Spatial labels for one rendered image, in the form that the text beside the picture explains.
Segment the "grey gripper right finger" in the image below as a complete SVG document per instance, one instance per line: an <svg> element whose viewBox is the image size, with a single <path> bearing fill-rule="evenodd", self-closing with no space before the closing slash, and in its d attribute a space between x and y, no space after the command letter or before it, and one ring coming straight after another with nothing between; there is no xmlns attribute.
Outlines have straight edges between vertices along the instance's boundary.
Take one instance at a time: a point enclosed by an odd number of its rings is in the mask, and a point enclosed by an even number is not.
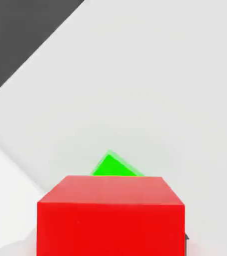
<svg viewBox="0 0 227 256"><path fill-rule="evenodd" d="M202 243L185 234L185 256L206 256Z"/></svg>

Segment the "small red cube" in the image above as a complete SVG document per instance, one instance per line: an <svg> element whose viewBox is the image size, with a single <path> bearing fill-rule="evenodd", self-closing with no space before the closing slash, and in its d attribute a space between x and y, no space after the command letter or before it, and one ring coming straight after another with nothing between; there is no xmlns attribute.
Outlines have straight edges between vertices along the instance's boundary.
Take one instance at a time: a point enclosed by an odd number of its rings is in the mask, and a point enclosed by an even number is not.
<svg viewBox="0 0 227 256"><path fill-rule="evenodd" d="M161 177L69 175L37 203L36 256L185 256L185 241Z"/></svg>

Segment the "small green cube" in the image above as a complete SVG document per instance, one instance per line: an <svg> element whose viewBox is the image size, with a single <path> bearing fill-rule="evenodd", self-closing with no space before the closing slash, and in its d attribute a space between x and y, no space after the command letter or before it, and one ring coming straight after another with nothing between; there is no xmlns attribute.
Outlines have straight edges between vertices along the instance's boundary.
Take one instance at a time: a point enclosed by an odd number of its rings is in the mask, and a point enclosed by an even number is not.
<svg viewBox="0 0 227 256"><path fill-rule="evenodd" d="M91 172L92 176L139 176L143 177L140 171L125 161L121 156L112 150L108 150L106 154L97 163Z"/></svg>

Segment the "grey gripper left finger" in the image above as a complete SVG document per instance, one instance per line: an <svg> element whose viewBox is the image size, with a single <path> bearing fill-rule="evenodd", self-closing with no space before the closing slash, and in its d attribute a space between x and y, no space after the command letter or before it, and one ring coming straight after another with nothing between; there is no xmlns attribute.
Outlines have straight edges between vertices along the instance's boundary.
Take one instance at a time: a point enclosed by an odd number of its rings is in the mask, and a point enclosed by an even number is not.
<svg viewBox="0 0 227 256"><path fill-rule="evenodd" d="M7 245L4 256L36 256L37 253L37 230L34 228L24 239Z"/></svg>

